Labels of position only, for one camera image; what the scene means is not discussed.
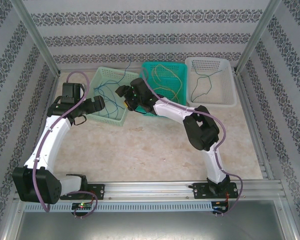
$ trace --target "green plastic basket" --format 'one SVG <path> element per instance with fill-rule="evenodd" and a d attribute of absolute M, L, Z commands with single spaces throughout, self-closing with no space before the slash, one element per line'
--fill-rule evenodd
<path fill-rule="evenodd" d="M 117 70 L 113 68 L 108 68 L 108 67 L 99 67 L 90 83 L 90 89 L 89 93 L 87 95 L 87 98 L 93 98 L 94 96 L 101 95 L 104 93 L 104 96 L 109 97 L 111 100 L 115 99 L 116 104 L 118 106 L 121 106 L 122 108 L 118 107 L 118 112 L 112 113 L 113 111 L 116 110 L 116 107 L 113 103 L 110 101 L 105 103 L 106 109 L 108 110 L 108 113 L 106 109 L 104 108 L 102 111 L 95 112 L 92 114 L 88 114 L 86 117 L 91 120 L 95 120 L 98 122 L 103 122 L 107 124 L 112 124 L 116 126 L 123 126 L 126 115 L 128 113 L 128 109 L 124 105 L 124 98 L 119 97 L 115 91 L 117 88 L 122 85 L 130 85 L 130 82 L 134 79 L 137 79 L 139 75 L 134 72 L 129 72 L 129 71 L 123 71 L 123 70 Z M 101 90 L 102 94 L 100 94 L 98 91 L 94 91 L 95 88 L 99 87 L 101 84 L 106 83 L 109 81 L 109 83 L 114 83 L 114 84 L 107 84 L 106 86 L 103 86 Z"/>
<path fill-rule="evenodd" d="M 168 70 L 164 69 L 162 66 L 158 66 L 158 65 L 162 65 L 164 67 L 166 67 L 167 69 L 171 70 L 175 75 L 177 75 L 180 80 L 181 80 L 181 84 L 180 81 Z M 166 61 L 146 61 L 142 64 L 142 67 L 145 68 L 148 72 L 148 79 L 147 82 L 149 83 L 150 87 L 155 91 L 155 93 L 160 94 L 164 97 L 166 97 L 167 99 L 171 100 L 172 102 L 181 104 L 181 105 L 186 105 L 187 103 L 187 99 L 186 99 L 186 94 L 187 94 L 187 66 L 183 63 L 176 63 L 176 62 L 166 62 Z M 155 72 L 153 71 L 156 67 L 156 73 L 157 76 L 159 77 L 160 81 L 158 80 Z M 166 89 L 162 89 L 159 88 L 160 86 L 155 83 L 155 81 L 160 84 L 163 87 L 167 87 L 168 89 L 171 89 L 172 91 L 174 91 L 175 93 L 178 92 L 180 86 L 181 89 L 180 91 L 177 93 L 177 98 L 175 96 L 175 94 L 170 91 L 170 90 L 166 90 Z M 145 111 L 141 108 L 138 107 L 137 111 L 141 112 L 141 113 L 145 113 Z M 156 116 L 153 115 L 152 113 L 146 113 L 144 114 L 145 116 Z"/>

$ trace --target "purple cable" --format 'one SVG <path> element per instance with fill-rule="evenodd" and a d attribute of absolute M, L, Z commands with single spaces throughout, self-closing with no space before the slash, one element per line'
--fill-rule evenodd
<path fill-rule="evenodd" d="M 93 192 L 90 192 L 90 191 L 72 191 L 72 192 L 69 192 L 68 194 L 89 194 L 95 199 L 95 205 L 94 205 L 93 209 L 90 212 L 88 212 L 86 215 L 80 216 L 80 219 L 88 217 L 90 214 L 92 214 L 97 209 L 98 198 Z M 78 209 L 79 208 L 76 208 L 73 212 L 73 215 L 74 215 L 75 218 L 79 217 L 79 216 L 76 215 L 76 212 L 77 212 Z"/>
<path fill-rule="evenodd" d="M 45 202 L 40 194 L 40 191 L 39 191 L 39 188 L 38 188 L 38 184 L 37 184 L 37 178 L 36 178 L 36 173 L 37 173 L 37 165 L 38 165 L 38 160 L 39 160 L 39 156 L 40 156 L 40 152 L 41 152 L 41 149 L 49 135 L 50 132 L 52 132 L 52 129 L 54 128 L 54 126 L 61 120 L 63 119 L 65 116 L 67 116 L 69 113 L 71 113 L 76 107 L 78 107 L 83 101 L 84 99 L 87 97 L 88 95 L 88 92 L 89 92 L 89 88 L 90 88 L 90 83 L 89 83 L 89 78 L 88 76 L 82 72 L 82 71 L 73 71 L 71 72 L 68 77 L 66 78 L 66 82 L 69 81 L 69 78 L 71 77 L 71 75 L 73 74 L 82 74 L 84 77 L 85 77 L 85 80 L 86 80 L 86 91 L 84 93 L 84 95 L 82 96 L 82 98 L 80 99 L 80 101 L 74 105 L 72 108 L 70 108 L 68 111 L 66 111 L 64 114 L 62 114 L 57 120 L 55 120 L 55 122 L 51 125 L 51 127 L 48 129 L 48 131 L 46 131 L 46 133 L 44 134 L 43 138 L 42 138 L 42 141 L 40 142 L 39 144 L 39 147 L 38 147 L 38 151 L 36 152 L 36 155 L 35 155 L 35 160 L 34 160 L 34 164 L 33 164 L 33 170 L 32 170 L 32 181 L 33 181 L 33 187 L 34 187 L 34 190 L 35 190 L 35 193 L 36 193 L 36 196 L 38 197 L 38 200 L 39 202 L 41 203 L 44 211 L 46 211 L 47 213 L 50 211 L 50 204 L 48 204 L 48 206 L 45 205 Z"/>
<path fill-rule="evenodd" d="M 144 74 L 144 71 L 143 71 L 143 70 L 146 70 L 146 71 L 147 71 L 147 69 L 143 68 L 143 69 L 141 70 L 142 79 L 143 79 L 143 81 L 145 82 L 146 86 L 147 86 L 147 87 L 150 89 L 150 91 L 153 93 L 153 95 L 156 96 L 156 98 L 160 99 L 160 100 L 161 100 L 162 102 L 164 102 L 165 104 L 169 104 L 169 105 L 174 106 L 174 107 L 176 107 L 176 108 L 179 108 L 179 109 L 181 109 L 181 110 L 183 110 L 183 111 L 188 111 L 188 112 L 195 113 L 195 114 L 201 114 L 201 115 L 207 116 L 207 117 L 209 117 L 209 118 L 212 118 L 213 120 L 215 120 L 215 121 L 221 126 L 222 131 L 223 131 L 223 137 L 222 137 L 221 141 L 215 146 L 215 148 L 214 148 L 214 150 L 213 150 L 213 151 L 214 151 L 214 155 L 215 155 L 216 164 L 218 165 L 218 168 L 220 169 L 221 172 L 223 172 L 223 173 L 226 174 L 226 175 L 229 175 L 229 176 L 238 178 L 239 181 L 240 181 L 240 184 L 241 184 L 241 186 L 240 186 L 240 191 L 239 191 L 239 194 L 238 194 L 238 197 L 236 198 L 236 200 L 235 200 L 233 206 L 232 206 L 227 212 L 225 212 L 222 216 L 228 214 L 228 213 L 229 213 L 229 212 L 237 205 L 237 203 L 238 203 L 238 201 L 239 201 L 239 198 L 240 198 L 240 196 L 241 196 L 241 194 L 242 194 L 243 188 L 244 188 L 244 182 L 242 181 L 242 178 L 241 178 L 240 176 L 235 175 L 235 174 L 232 174 L 232 173 L 229 173 L 229 172 L 226 172 L 225 170 L 223 170 L 223 168 L 221 167 L 221 164 L 220 164 L 220 162 L 219 162 L 218 155 L 217 155 L 217 149 L 218 149 L 218 147 L 226 140 L 226 128 L 225 128 L 225 126 L 223 125 L 223 123 L 222 123 L 218 118 L 216 118 L 215 116 L 213 116 L 213 115 L 211 115 L 211 114 L 208 114 L 208 113 L 205 113 L 205 112 L 202 112 L 202 111 L 197 111 L 197 110 L 189 109 L 189 108 L 186 107 L 186 106 L 180 106 L 180 105 L 178 105 L 178 104 L 176 104 L 176 103 L 174 103 L 174 102 L 172 102 L 172 101 L 170 101 L 170 100 L 166 101 L 165 99 L 159 97 L 159 96 L 155 93 L 155 91 L 150 87 L 149 83 L 147 82 L 147 79 L 146 79 L 146 77 L 145 77 L 145 74 Z"/>

